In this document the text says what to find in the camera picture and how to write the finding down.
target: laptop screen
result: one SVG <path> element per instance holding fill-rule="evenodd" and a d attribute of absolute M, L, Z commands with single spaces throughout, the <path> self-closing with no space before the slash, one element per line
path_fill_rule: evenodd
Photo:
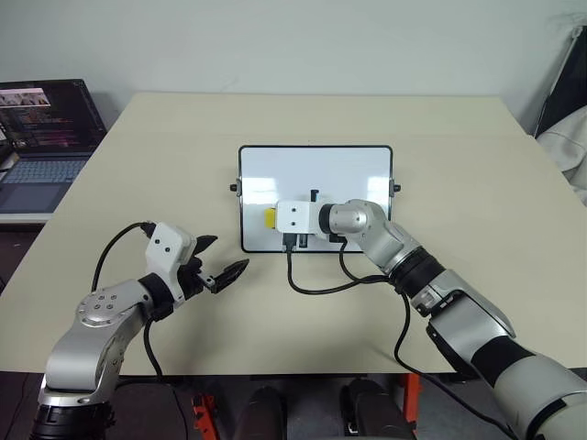
<path fill-rule="evenodd" d="M 0 130 L 22 157 L 87 155 L 106 133 L 83 80 L 0 82 Z"/>

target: white cloth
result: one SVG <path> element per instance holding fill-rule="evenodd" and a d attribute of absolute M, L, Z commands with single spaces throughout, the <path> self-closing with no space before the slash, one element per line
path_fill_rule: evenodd
<path fill-rule="evenodd" d="M 537 138 L 587 206 L 587 105 Z"/>

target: laptop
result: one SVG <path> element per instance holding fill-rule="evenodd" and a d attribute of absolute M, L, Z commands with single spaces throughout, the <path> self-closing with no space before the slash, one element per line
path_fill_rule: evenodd
<path fill-rule="evenodd" d="M 20 157 L 0 214 L 52 213 L 106 134 L 83 80 L 0 82 L 0 130 Z"/>

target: whiteboard frame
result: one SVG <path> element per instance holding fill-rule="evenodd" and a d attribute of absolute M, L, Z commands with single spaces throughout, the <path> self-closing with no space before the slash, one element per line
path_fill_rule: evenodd
<path fill-rule="evenodd" d="M 387 219 L 392 219 L 393 204 L 393 149 L 389 145 L 243 145 L 238 149 L 238 206 L 240 221 L 240 248 L 248 254 L 282 254 L 282 250 L 248 250 L 245 248 L 245 231 L 243 229 L 243 196 L 242 196 L 242 150 L 243 149 L 389 149 L 389 206 L 387 209 Z M 300 254 L 337 254 L 337 250 L 298 250 L 296 247 L 294 253 Z M 345 250 L 344 253 L 357 254 L 360 250 Z"/>

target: laptop keyboard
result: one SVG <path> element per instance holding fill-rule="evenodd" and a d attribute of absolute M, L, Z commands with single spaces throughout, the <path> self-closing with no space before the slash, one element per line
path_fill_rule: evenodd
<path fill-rule="evenodd" d="M 1 183 L 73 182 L 86 160 L 25 160 L 17 162 Z"/>

